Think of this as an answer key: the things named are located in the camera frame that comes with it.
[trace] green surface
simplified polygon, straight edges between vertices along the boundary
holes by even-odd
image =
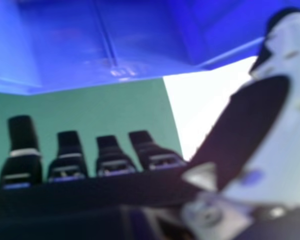
[[[35,96],[0,94],[0,170],[10,148],[7,119],[16,115],[30,115],[35,122],[45,178],[57,153],[56,134],[62,131],[79,132],[90,176],[95,176],[97,136],[116,135],[124,151],[136,160],[128,132],[146,129],[158,144],[181,153],[162,79]]]

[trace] robotic hand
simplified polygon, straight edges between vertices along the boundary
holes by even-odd
[[[182,209],[196,239],[300,239],[300,10],[269,22],[250,74],[183,179],[210,193]]]

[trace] blue container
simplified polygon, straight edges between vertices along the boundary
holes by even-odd
[[[0,92],[34,95],[211,70],[256,55],[300,0],[0,0]]]

